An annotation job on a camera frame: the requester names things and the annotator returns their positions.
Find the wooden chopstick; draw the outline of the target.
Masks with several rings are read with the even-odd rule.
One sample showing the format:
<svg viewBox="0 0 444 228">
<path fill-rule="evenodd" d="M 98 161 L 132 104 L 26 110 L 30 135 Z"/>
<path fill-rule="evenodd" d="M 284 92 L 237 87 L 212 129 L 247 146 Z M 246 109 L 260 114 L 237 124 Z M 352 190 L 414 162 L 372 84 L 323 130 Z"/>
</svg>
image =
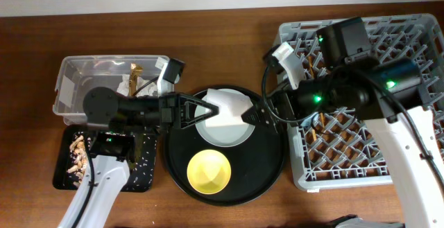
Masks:
<svg viewBox="0 0 444 228">
<path fill-rule="evenodd" d="M 316 125 L 314 124 L 315 119 L 320 119 L 321 121 L 321 129 L 317 129 Z M 313 137 L 313 141 L 317 140 L 317 134 L 320 133 L 323 135 L 323 131 L 325 130 L 325 118 L 324 114 L 322 112 L 318 112 L 312 115 L 310 119 L 310 126 L 311 126 L 311 134 Z"/>
<path fill-rule="evenodd" d="M 316 72 L 316 70 L 315 70 L 315 68 L 314 68 L 314 58 L 313 58 L 312 55 L 308 55 L 308 56 L 307 56 L 307 60 L 308 60 L 308 63 L 309 63 L 309 72 L 310 72 L 310 75 L 311 75 L 311 77 L 312 77 L 313 79 L 315 79 L 315 78 L 317 78 L 317 72 Z"/>
</svg>

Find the grey plate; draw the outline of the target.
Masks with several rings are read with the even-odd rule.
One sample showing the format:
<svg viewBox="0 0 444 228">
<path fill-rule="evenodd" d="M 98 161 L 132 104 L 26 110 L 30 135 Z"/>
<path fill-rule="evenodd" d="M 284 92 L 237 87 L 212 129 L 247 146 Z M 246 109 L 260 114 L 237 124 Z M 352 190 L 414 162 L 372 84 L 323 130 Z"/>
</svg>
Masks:
<svg viewBox="0 0 444 228">
<path fill-rule="evenodd" d="M 227 91 L 232 92 L 235 94 L 243 94 L 240 91 L 236 89 L 219 89 L 221 91 Z M 203 100 L 206 100 L 207 91 L 205 92 L 204 96 L 202 97 Z M 253 131 L 255 130 L 254 125 L 250 124 L 243 124 L 243 125 L 233 125 L 233 126 L 223 126 L 223 127 L 216 127 L 216 128 L 208 128 L 205 125 L 205 121 L 202 121 L 198 124 L 196 124 L 196 129 L 199 133 L 199 135 L 202 136 L 202 138 L 218 147 L 233 147 L 237 146 L 240 143 L 243 143 L 246 141 Z"/>
</svg>

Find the white napkin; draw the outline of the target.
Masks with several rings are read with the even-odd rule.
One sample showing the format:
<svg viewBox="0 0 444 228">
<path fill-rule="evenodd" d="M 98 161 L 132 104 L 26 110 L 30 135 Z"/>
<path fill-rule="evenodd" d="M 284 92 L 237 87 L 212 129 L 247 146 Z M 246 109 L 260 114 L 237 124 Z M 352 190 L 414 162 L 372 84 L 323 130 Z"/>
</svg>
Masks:
<svg viewBox="0 0 444 228">
<path fill-rule="evenodd" d="M 124 96 L 129 95 L 129 75 L 122 75 L 122 81 L 119 83 L 117 87 L 117 93 L 122 94 Z M 137 78 L 137 86 L 136 89 L 139 89 L 146 83 L 150 82 L 150 80 L 145 80 L 141 77 Z M 141 96 L 157 96 L 157 80 L 149 83 L 145 88 L 143 88 L 138 94 L 137 97 Z"/>
</svg>

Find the yellow bowl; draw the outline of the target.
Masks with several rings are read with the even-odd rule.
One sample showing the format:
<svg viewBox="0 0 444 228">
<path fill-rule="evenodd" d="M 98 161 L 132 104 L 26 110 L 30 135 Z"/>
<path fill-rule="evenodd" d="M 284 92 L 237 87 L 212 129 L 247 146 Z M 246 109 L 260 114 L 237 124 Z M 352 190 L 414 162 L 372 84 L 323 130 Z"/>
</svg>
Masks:
<svg viewBox="0 0 444 228">
<path fill-rule="evenodd" d="M 191 187 L 204 195 L 222 191 L 229 183 L 232 170 L 228 158 L 217 150 L 197 152 L 187 165 Z"/>
</svg>

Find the food scraps and rice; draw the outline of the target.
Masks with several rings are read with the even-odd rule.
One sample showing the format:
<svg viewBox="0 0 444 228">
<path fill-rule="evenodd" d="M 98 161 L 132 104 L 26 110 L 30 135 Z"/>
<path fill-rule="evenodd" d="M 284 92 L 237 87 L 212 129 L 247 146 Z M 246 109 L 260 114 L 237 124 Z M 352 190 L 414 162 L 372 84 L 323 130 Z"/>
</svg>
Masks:
<svg viewBox="0 0 444 228">
<path fill-rule="evenodd" d="M 85 144 L 91 144 L 92 138 L 84 132 L 75 132 L 68 143 L 67 159 L 62 170 L 63 189 L 77 189 L 82 182 L 87 166 L 87 158 L 83 154 Z M 144 134 L 135 136 L 135 161 L 128 162 L 130 177 L 122 191 L 145 192 L 150 189 L 153 181 L 157 141 L 155 136 Z"/>
</svg>

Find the pink cup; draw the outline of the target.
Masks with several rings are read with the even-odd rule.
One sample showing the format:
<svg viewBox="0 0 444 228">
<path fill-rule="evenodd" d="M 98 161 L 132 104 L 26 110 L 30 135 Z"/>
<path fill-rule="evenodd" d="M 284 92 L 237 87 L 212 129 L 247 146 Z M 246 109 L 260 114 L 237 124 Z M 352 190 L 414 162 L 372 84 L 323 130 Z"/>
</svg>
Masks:
<svg viewBox="0 0 444 228">
<path fill-rule="evenodd" d="M 248 96 L 219 89 L 208 89 L 205 101 L 219 108 L 216 116 L 205 121 L 208 128 L 243 125 L 241 115 L 253 106 Z"/>
</svg>

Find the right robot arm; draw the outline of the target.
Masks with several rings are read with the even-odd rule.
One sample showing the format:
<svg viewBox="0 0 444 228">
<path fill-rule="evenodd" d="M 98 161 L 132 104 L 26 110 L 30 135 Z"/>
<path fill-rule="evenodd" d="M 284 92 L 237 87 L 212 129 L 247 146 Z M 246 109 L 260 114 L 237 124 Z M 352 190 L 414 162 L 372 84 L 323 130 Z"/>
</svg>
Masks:
<svg viewBox="0 0 444 228">
<path fill-rule="evenodd" d="M 406 227 L 443 226 L 443 160 L 436 145 L 433 113 L 420 69 L 410 59 L 380 63 L 368 41 L 320 42 L 330 72 L 296 80 L 303 67 L 289 44 L 265 56 L 268 70 L 284 71 L 290 86 L 264 94 L 242 119 L 256 124 L 299 124 L 317 112 L 355 110 L 382 151 L 402 205 Z"/>
</svg>

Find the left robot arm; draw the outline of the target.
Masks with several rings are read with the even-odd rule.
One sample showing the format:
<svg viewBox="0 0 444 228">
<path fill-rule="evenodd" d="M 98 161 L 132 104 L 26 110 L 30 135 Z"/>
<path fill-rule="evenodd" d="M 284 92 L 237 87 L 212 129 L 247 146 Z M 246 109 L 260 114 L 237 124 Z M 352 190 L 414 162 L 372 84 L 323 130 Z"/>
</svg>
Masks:
<svg viewBox="0 0 444 228">
<path fill-rule="evenodd" d="M 65 138 L 81 133 L 80 186 L 60 227 L 102 227 L 118 194 L 143 193 L 153 182 L 157 139 L 216 116 L 216 105 L 181 93 L 123 96 L 96 87 L 84 97 L 84 125 L 67 128 Z"/>
</svg>

